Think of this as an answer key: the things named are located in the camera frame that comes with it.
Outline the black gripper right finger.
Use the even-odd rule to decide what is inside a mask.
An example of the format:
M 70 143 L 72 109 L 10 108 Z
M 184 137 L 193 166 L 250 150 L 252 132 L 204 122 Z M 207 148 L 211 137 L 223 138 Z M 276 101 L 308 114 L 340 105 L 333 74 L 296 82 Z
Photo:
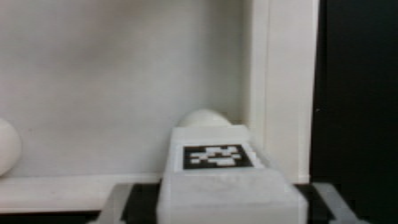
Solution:
M 308 203 L 305 224 L 371 224 L 362 220 L 330 183 L 294 185 Z

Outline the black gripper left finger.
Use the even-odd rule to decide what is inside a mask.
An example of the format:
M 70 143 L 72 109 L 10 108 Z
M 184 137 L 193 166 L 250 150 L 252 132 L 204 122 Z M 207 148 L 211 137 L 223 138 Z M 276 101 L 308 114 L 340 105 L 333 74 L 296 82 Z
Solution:
M 86 224 L 157 224 L 157 183 L 117 184 L 97 218 Z

